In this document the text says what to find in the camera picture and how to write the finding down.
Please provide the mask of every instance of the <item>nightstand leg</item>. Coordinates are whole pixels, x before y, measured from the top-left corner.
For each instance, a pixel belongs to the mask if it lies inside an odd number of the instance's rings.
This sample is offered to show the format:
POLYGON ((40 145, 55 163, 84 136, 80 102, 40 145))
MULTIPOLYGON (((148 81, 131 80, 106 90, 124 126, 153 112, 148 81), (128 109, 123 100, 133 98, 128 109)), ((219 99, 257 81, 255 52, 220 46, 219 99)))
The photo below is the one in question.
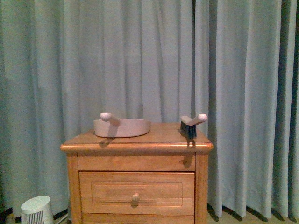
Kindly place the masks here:
POLYGON ((206 224, 208 155, 196 153, 195 163, 195 224, 206 224))
POLYGON ((67 168, 71 195, 71 223, 82 224, 81 194, 76 152, 67 154, 67 168))

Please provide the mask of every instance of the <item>drawer panel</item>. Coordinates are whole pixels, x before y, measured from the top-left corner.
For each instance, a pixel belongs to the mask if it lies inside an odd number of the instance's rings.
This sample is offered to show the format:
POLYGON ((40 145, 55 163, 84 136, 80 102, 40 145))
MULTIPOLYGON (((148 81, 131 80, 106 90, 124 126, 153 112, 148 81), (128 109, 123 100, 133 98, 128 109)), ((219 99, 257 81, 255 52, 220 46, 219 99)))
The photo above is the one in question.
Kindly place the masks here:
POLYGON ((83 214, 83 224, 194 224, 193 216, 83 214))
POLYGON ((78 152, 82 171, 194 171, 194 153, 78 152))
POLYGON ((194 214, 194 173, 80 172, 83 213, 194 214))

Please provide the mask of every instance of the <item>vent grille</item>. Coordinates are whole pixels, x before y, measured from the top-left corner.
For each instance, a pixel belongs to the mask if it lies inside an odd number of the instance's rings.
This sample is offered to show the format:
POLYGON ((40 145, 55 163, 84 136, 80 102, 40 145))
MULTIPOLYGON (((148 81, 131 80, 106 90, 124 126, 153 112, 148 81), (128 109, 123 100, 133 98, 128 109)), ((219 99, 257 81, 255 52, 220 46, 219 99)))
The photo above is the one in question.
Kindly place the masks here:
POLYGON ((33 214, 22 213, 22 224, 44 224, 43 211, 39 211, 33 214))

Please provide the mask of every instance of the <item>drawer knob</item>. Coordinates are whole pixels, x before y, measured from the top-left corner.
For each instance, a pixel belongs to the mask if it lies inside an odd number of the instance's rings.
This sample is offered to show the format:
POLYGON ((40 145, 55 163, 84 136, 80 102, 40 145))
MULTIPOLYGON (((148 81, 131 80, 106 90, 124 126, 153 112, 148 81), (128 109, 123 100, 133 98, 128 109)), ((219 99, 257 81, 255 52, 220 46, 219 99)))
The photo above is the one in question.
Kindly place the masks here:
POLYGON ((139 194, 138 194, 138 193, 133 194, 133 196, 132 196, 132 200, 133 200, 134 202, 138 202, 138 201, 140 200, 139 194))

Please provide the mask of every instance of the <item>light blue curtain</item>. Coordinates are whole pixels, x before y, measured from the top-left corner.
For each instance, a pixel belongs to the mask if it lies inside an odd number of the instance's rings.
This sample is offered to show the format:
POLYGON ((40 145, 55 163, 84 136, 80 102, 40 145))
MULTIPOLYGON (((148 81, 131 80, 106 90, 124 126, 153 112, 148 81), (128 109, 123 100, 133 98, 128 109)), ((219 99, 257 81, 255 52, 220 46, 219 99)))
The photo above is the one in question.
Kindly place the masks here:
POLYGON ((209 108, 208 201, 218 216, 223 205, 299 216, 296 5, 196 1, 195 86, 209 95, 196 105, 209 108))
POLYGON ((209 203, 299 217, 296 0, 2 0, 3 209, 68 206, 64 140, 101 112, 200 125, 209 203))
POLYGON ((1 1, 1 185, 4 205, 68 207, 61 87, 61 1, 1 1))

